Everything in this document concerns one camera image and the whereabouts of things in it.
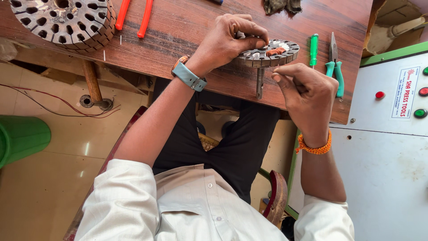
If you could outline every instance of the red button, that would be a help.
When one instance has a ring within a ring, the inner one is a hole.
[[[423,87],[422,89],[420,89],[419,95],[423,97],[428,96],[428,87]]]
[[[384,97],[385,97],[385,93],[384,93],[384,92],[379,91],[379,92],[377,92],[377,93],[376,93],[376,98],[378,98],[378,99],[382,99],[382,98],[384,98]]]

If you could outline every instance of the black pants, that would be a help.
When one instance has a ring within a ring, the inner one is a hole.
[[[156,80],[155,100],[169,80]],[[228,135],[209,151],[202,148],[196,130],[196,102],[208,105],[233,106],[240,110],[239,119],[228,128]],[[159,174],[180,166],[204,164],[229,183],[241,199],[251,203],[251,184],[262,165],[279,109],[203,90],[196,92],[166,141],[153,165]]]

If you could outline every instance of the red-handled pliers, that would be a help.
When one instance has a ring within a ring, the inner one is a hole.
[[[119,15],[117,16],[116,24],[114,25],[117,30],[122,30],[123,21],[125,20],[126,11],[128,10],[130,0],[123,0],[120,5]]]
[[[141,22],[140,30],[137,32],[139,38],[144,38],[146,33],[147,24],[149,23],[150,12],[152,11],[153,0],[146,0],[146,9],[144,10],[143,21]]]

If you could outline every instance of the blue watch strap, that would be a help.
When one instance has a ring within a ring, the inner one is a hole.
[[[181,81],[190,86],[191,89],[198,92],[201,92],[202,89],[207,85],[205,78],[199,78],[181,62],[178,62],[177,66],[172,70],[172,72],[179,79],[181,79]]]

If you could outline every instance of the man's right hand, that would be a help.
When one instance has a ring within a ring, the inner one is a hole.
[[[309,148],[326,145],[338,82],[302,63],[280,66],[273,71],[272,78],[281,88],[285,107],[302,132],[305,144]]]

